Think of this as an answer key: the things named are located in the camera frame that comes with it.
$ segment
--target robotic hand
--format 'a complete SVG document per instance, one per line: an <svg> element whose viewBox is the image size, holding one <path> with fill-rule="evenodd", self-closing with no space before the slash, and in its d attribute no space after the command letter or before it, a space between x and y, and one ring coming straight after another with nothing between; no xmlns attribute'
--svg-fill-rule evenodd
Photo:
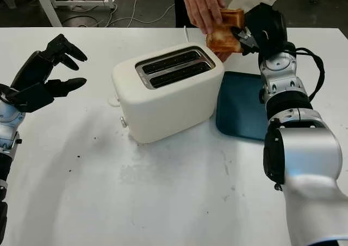
<svg viewBox="0 0 348 246"><path fill-rule="evenodd" d="M66 97L70 91L86 83L84 78L45 82L53 67L60 62L72 70L79 69L67 54L80 61L87 60L80 49L60 34L47 45L45 51L36 51L30 56L10 87L0 84L0 243L4 238L7 222L7 203L3 201L8 186L6 179L17 146L22 142L17 132L18 126L24 120L26 112L48 105L55 97Z"/></svg>
<svg viewBox="0 0 348 246"><path fill-rule="evenodd" d="M246 31L232 28L243 55L259 53L268 132L265 174L283 191L292 245L338 245L348 239L348 197L337 186L340 145L310 101L324 82L322 60L287 41L280 12L260 4L245 15ZM320 76L310 96L296 76L296 55L312 56Z"/></svg>

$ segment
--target toasted bread slice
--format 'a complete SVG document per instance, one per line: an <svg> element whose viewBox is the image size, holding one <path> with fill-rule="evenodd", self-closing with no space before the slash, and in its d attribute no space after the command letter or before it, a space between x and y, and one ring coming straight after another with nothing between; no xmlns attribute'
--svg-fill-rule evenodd
<svg viewBox="0 0 348 246"><path fill-rule="evenodd" d="M240 42L231 33L231 27L244 28L244 11L221 10L222 24L214 23L214 32L207 35L207 46L213 52L243 52Z"/></svg>

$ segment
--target table surface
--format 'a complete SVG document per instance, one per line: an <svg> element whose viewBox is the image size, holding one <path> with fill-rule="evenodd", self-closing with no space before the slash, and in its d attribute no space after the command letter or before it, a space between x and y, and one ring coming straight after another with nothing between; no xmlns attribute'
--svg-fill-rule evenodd
<svg viewBox="0 0 348 246"><path fill-rule="evenodd" d="M58 65L50 78L88 81L20 126L3 245L290 245L283 194L264 175L261 142L224 136L212 118L137 144L120 124L121 109L108 104L113 67L184 42L182 29L1 28L1 82L10 84L59 33L89 59L78 72ZM348 40L338 29L290 28L288 35L325 62L326 81L312 104L340 141L338 183L348 194ZM204 42L198 29L189 37ZM298 60L311 92L318 70L311 58ZM225 67L257 74L257 56L235 54Z"/></svg>

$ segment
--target person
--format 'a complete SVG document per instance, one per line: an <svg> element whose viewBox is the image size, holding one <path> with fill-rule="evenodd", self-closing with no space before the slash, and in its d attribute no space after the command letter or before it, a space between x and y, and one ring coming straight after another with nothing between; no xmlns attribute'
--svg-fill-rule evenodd
<svg viewBox="0 0 348 246"><path fill-rule="evenodd" d="M220 9L250 9L263 2L273 5L276 0L175 0L176 27L198 27L203 34L213 32L213 22L221 24ZM225 61L230 53L215 53Z"/></svg>

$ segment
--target toaster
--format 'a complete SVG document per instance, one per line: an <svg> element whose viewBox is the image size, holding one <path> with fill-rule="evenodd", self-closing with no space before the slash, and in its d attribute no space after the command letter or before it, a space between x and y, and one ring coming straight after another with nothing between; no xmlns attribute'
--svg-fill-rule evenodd
<svg viewBox="0 0 348 246"><path fill-rule="evenodd" d="M207 120L224 67L206 46L184 43L118 64L112 74L124 127L151 143Z"/></svg>

